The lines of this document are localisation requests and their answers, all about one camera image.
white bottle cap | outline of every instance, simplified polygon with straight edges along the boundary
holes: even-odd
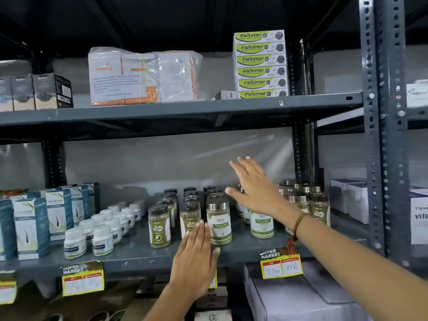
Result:
[[[126,215],[134,215],[134,210],[130,207],[122,208],[122,213],[125,213]]]
[[[115,215],[116,213],[120,212],[119,205],[110,205],[107,208],[110,209],[113,212],[113,215]]]
[[[101,215],[104,215],[104,219],[108,220],[113,217],[113,211],[111,209],[103,209],[100,211]]]
[[[66,241],[80,241],[82,238],[85,238],[85,232],[83,228],[77,226],[66,231]]]
[[[103,214],[92,215],[91,219],[94,220],[95,226],[104,225],[105,217]]]
[[[115,214],[114,217],[117,217],[119,219],[119,221],[126,221],[126,223],[128,222],[128,219],[126,218],[125,213]]]
[[[129,208],[131,208],[133,211],[141,210],[141,205],[140,203],[135,202],[135,203],[129,204]]]
[[[83,220],[79,223],[79,227],[82,227],[84,232],[92,231],[95,227],[94,220]]]
[[[111,229],[109,225],[100,225],[94,230],[94,238],[109,236],[111,236]]]
[[[112,217],[111,219],[105,221],[105,225],[110,226],[111,228],[120,227],[119,219],[117,217]]]
[[[117,205],[122,209],[126,207],[126,202],[118,202]]]

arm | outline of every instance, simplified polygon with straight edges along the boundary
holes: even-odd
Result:
[[[210,228],[204,221],[186,232],[173,260],[169,284],[145,321],[182,321],[193,302],[205,295],[215,277],[220,248],[211,254]]]
[[[247,156],[238,162],[230,164],[245,194],[233,188],[227,188],[227,194],[292,229],[302,211],[281,196],[255,161]],[[427,318],[428,286],[424,280],[309,216],[300,222],[297,236],[375,320]]]

bracelet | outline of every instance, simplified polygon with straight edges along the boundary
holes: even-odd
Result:
[[[296,224],[295,224],[295,225],[294,225],[294,227],[293,227],[293,237],[292,237],[292,239],[293,239],[293,241],[294,241],[294,242],[296,242],[296,241],[297,241],[297,235],[296,235],[296,232],[297,232],[297,226],[299,226],[300,221],[302,221],[302,219],[303,219],[306,215],[309,215],[309,214],[308,214],[308,213],[302,213],[302,214],[299,216],[299,218],[297,219]]]

fingers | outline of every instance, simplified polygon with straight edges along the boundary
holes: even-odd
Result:
[[[245,178],[246,176],[248,176],[248,173],[245,170],[245,168],[242,165],[237,164],[233,161],[230,161],[229,164],[233,168],[233,170],[235,170],[235,173],[238,176],[239,181],[241,181],[241,183],[242,183],[242,179]]]
[[[209,252],[211,249],[211,234],[208,223],[205,223],[205,236],[204,243],[202,244],[202,251]]]
[[[182,253],[184,251],[184,249],[186,248],[186,244],[187,244],[187,240],[189,238],[189,234],[190,234],[189,231],[187,231],[185,233],[185,237],[183,238],[183,240],[181,240],[181,243],[180,243],[179,249],[177,250],[176,255],[179,253]]]
[[[202,249],[202,245],[204,244],[204,237],[205,237],[205,229],[204,221],[198,221],[199,228],[198,228],[198,235],[196,236],[195,240],[195,248],[196,249]]]
[[[248,200],[248,196],[246,194],[242,194],[240,191],[231,187],[227,187],[226,189],[224,189],[224,191],[229,196],[232,196],[238,203],[241,203],[242,205],[246,206],[245,204]]]
[[[248,174],[255,172],[253,164],[251,162],[247,161],[246,159],[238,157],[238,162],[243,165],[243,167],[248,172]]]
[[[217,261],[219,256],[220,256],[220,248],[217,247],[213,250],[213,253],[211,254],[211,263],[210,263],[210,271],[209,271],[210,282],[215,277],[215,270],[217,269]]]
[[[199,232],[199,225],[200,225],[200,222],[197,221],[195,223],[195,226],[193,227],[193,230],[190,232],[189,238],[187,240],[186,249],[187,248],[191,249],[195,245],[196,237],[197,237],[198,232]]]
[[[253,165],[254,170],[255,170],[258,174],[260,174],[260,175],[265,175],[265,171],[264,171],[264,170],[259,166],[259,164],[258,164],[257,162],[255,162],[255,161],[254,161],[252,158],[250,158],[249,156],[247,156],[245,159]]]

hand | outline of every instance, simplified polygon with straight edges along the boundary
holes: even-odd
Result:
[[[204,221],[196,222],[188,231],[175,254],[169,285],[179,295],[187,294],[192,303],[206,294],[215,277],[220,248],[211,254],[210,228]]]
[[[238,158],[238,163],[230,161],[245,194],[235,188],[226,188],[226,193],[252,212],[265,214],[293,227],[294,222],[302,213],[296,206],[287,201],[263,169],[249,156]]]

